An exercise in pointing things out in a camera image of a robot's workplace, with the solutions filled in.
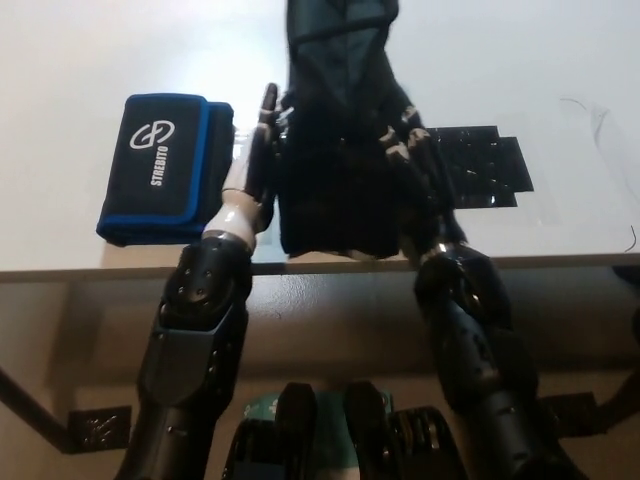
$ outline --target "black fabric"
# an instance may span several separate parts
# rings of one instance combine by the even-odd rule
[[[384,52],[397,0],[290,0],[292,107],[278,185],[281,243],[291,255],[398,251],[396,195],[377,117],[406,106]]]
[[[375,128],[391,125],[406,141],[401,118],[411,102],[384,51],[397,15],[397,0],[289,1],[289,113],[277,188],[286,253],[398,252],[407,204]],[[517,139],[500,137],[497,127],[429,131],[456,208],[515,207],[516,192],[533,191]]]
[[[130,97],[97,233],[120,246],[199,238],[221,206],[233,138],[225,103],[182,94]]]

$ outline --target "robotic hand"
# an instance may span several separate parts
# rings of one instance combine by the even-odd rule
[[[183,250],[165,285],[138,378],[138,421],[116,480],[205,475],[242,354],[255,237],[273,211],[277,98],[270,84],[250,149],[227,176],[223,207],[202,239]]]

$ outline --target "wire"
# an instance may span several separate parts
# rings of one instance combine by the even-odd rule
[[[633,225],[631,225],[631,233],[633,233],[633,243],[631,244],[631,246],[629,248],[627,248],[624,253],[630,252],[631,250],[633,250],[636,246],[636,243],[638,243],[638,237],[636,237],[636,231],[633,229]]]

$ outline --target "black object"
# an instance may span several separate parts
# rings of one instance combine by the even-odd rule
[[[423,263],[415,291],[445,398],[495,478],[585,478],[536,398],[537,373],[490,260],[451,247]]]
[[[517,138],[500,137],[497,127],[427,131],[440,145],[456,209],[517,207],[515,194],[533,191]]]
[[[376,136],[376,125],[389,125],[408,141],[401,117],[410,102],[384,51],[397,15],[397,0],[288,2],[278,195],[281,243],[290,255],[398,253],[406,185],[394,182]],[[428,132],[446,159],[455,208],[516,207],[516,192],[533,191],[517,139],[501,138],[497,127]]]
[[[558,438],[588,437],[607,432],[591,392],[553,395],[540,402],[549,412]]]
[[[458,449],[433,407],[387,415],[370,382],[347,387],[344,410],[362,480],[466,480]]]
[[[398,251],[391,172],[371,126],[399,93],[384,52],[397,0],[289,0],[279,168],[284,251]]]
[[[226,103],[181,94],[130,97],[97,233],[119,246],[198,239],[221,206],[233,142]]]
[[[310,456],[317,405],[308,384],[290,383],[278,397],[275,421],[245,419],[229,449],[224,480],[313,478]]]
[[[250,260],[233,237],[184,249],[158,306],[138,379],[140,414],[117,480],[204,477],[242,354]]]
[[[131,408],[73,411],[65,427],[2,370],[0,402],[61,453],[126,448],[129,440]]]

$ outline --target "robotic finger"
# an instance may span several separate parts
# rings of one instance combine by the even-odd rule
[[[344,411],[362,480],[466,480],[447,422],[432,407],[387,415],[370,382],[347,387]]]

